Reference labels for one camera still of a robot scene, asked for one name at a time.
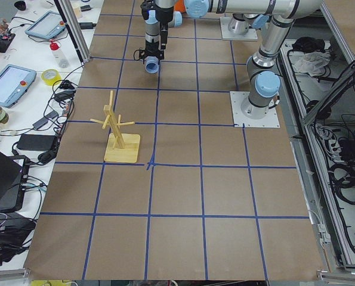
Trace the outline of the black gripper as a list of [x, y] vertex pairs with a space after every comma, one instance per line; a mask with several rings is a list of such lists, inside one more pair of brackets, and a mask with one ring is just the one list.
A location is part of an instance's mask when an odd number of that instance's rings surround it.
[[155, 1], [154, 0], [144, 0], [141, 5], [141, 15], [143, 19], [146, 21], [150, 18], [151, 13], [156, 11]]
[[143, 64], [145, 63], [148, 57], [155, 57], [160, 63], [160, 60], [164, 60], [164, 51], [156, 49], [154, 51], [146, 49], [146, 48], [139, 48], [134, 51], [134, 60], [135, 61], [142, 61]]

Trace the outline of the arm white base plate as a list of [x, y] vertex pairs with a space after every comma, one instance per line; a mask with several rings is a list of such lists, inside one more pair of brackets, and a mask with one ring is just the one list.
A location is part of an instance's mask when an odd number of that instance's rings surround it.
[[220, 18], [222, 40], [226, 41], [257, 41], [257, 32], [249, 28], [245, 20], [237, 20], [234, 17]]
[[256, 107], [249, 102], [249, 92], [230, 92], [233, 124], [239, 128], [280, 128], [273, 99], [267, 107]]

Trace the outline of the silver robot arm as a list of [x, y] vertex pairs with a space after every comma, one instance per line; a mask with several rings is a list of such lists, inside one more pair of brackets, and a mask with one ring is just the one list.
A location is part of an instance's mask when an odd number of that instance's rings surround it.
[[146, 25], [146, 47], [148, 53], [155, 54], [166, 49], [168, 30], [174, 21], [174, 6], [177, 1], [143, 1], [141, 14]]
[[[176, 1], [143, 1], [145, 47], [134, 51], [148, 73], [157, 73], [165, 58], [168, 30], [178, 26], [181, 14]], [[195, 19], [207, 14], [220, 15], [222, 39], [258, 42], [258, 49], [248, 59], [248, 72], [270, 70], [293, 23], [320, 8], [321, 1], [184, 1], [186, 14]]]

